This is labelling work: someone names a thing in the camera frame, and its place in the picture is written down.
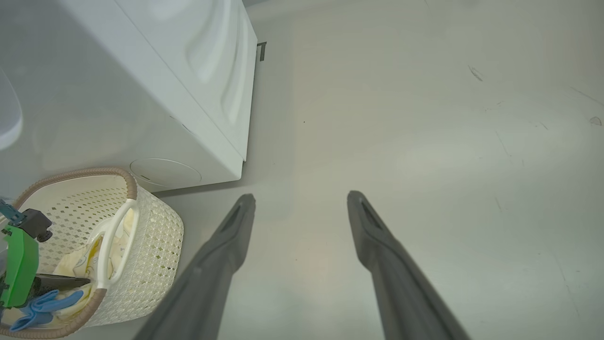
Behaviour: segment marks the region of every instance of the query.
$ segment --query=laundry basket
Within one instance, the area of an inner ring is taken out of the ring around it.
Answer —
[[[39,244],[39,273],[52,273],[61,258],[84,246],[103,221],[104,240],[113,240],[129,210],[133,223],[121,264],[111,278],[98,275],[86,307],[54,329],[0,334],[15,338],[54,339],[82,327],[128,321],[151,313],[176,274],[182,244],[182,220],[172,208],[137,185],[121,168],[92,168],[43,179],[14,203],[23,211],[42,211],[53,236]],[[98,273],[107,273],[112,242],[101,244]]]

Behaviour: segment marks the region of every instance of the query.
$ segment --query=basket handle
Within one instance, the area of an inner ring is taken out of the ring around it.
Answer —
[[[109,256],[111,254],[111,247],[113,246],[113,239],[115,236],[115,232],[117,231],[120,223],[126,217],[128,211],[132,209],[134,212],[134,219],[132,222],[132,228],[130,230],[130,238],[128,239],[128,245],[126,246],[126,250],[124,251],[124,256],[121,259],[121,263],[118,266],[115,274],[111,276],[111,278],[107,277],[107,268],[109,267]],[[131,198],[126,199],[126,202],[122,204],[122,206],[117,210],[115,215],[111,219],[111,224],[107,228],[107,230],[101,231],[101,234],[105,234],[103,237],[103,242],[101,243],[101,250],[98,254],[98,268],[97,268],[97,282],[98,288],[107,289],[110,286],[114,285],[121,278],[121,274],[124,271],[124,267],[126,266],[126,261],[128,260],[128,256],[130,255],[130,251],[132,250],[132,243],[134,242],[134,238],[137,232],[138,221],[140,219],[141,212],[138,207],[138,202]]]

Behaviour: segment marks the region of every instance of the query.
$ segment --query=blue glove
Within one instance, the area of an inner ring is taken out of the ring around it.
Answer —
[[[33,298],[27,306],[21,308],[21,312],[25,314],[25,316],[15,321],[10,327],[10,331],[18,332],[36,325],[51,322],[53,320],[51,312],[73,306],[80,298],[82,298],[84,292],[78,290],[70,296],[67,296],[65,299],[55,300],[57,294],[59,294],[59,291],[55,289],[44,295]]]

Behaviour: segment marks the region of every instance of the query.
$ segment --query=scuff mark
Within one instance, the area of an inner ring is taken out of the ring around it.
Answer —
[[[182,124],[182,127],[185,128],[190,134],[196,136],[197,134],[191,130],[189,130],[189,128],[187,128],[184,124]]]
[[[472,74],[474,75],[474,77],[476,79],[478,79],[479,81],[483,81],[483,78],[482,78],[483,75],[480,72],[478,72],[477,69],[475,69],[474,67],[471,67],[470,65],[468,65],[467,67],[470,69],[470,72],[472,72]]]
[[[568,297],[570,298],[570,301],[573,303],[574,311],[577,313],[577,317],[579,318],[579,320],[581,320],[581,314],[579,313],[579,308],[577,308],[577,304],[574,302],[573,294],[570,292],[570,287],[568,286],[568,281],[566,280],[566,275],[564,275],[564,270],[562,270],[562,265],[560,264],[560,261],[558,260],[558,256],[553,251],[551,251],[551,254],[554,255],[554,260],[556,260],[556,264],[558,266],[558,269],[560,270],[562,279],[564,280],[564,285],[567,288]]]
[[[501,146],[503,147],[503,151],[505,151],[505,153],[508,157],[511,157],[512,155],[510,155],[510,153],[507,152],[506,146],[503,143],[503,141],[501,140],[501,136],[499,136],[499,133],[497,132],[497,130],[495,130],[495,134],[497,135],[497,138],[499,139],[499,142],[501,143]]]
[[[602,120],[600,120],[598,117],[593,117],[592,119],[590,119],[590,123],[592,123],[593,125],[602,126]]]
[[[601,106],[604,106],[604,103],[602,103],[601,101],[599,101],[599,100],[597,100],[597,99],[592,98],[591,96],[589,96],[589,95],[587,95],[587,94],[585,94],[585,93],[583,93],[583,92],[581,92],[581,91],[577,90],[577,89],[576,89],[576,88],[574,88],[574,87],[570,87],[570,88],[571,88],[571,89],[573,89],[575,92],[579,93],[580,95],[582,95],[583,97],[586,97],[586,98],[588,98],[588,99],[591,99],[591,100],[595,101],[596,103],[600,104]]]
[[[501,208],[501,204],[499,204],[499,200],[497,199],[497,196],[495,196],[495,203],[497,203],[497,207],[499,208],[499,211],[503,212],[503,209]]]

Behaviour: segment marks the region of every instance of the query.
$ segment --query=washing machine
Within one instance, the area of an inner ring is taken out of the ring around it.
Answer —
[[[91,166],[240,179],[256,45],[241,0],[0,0],[0,195]]]

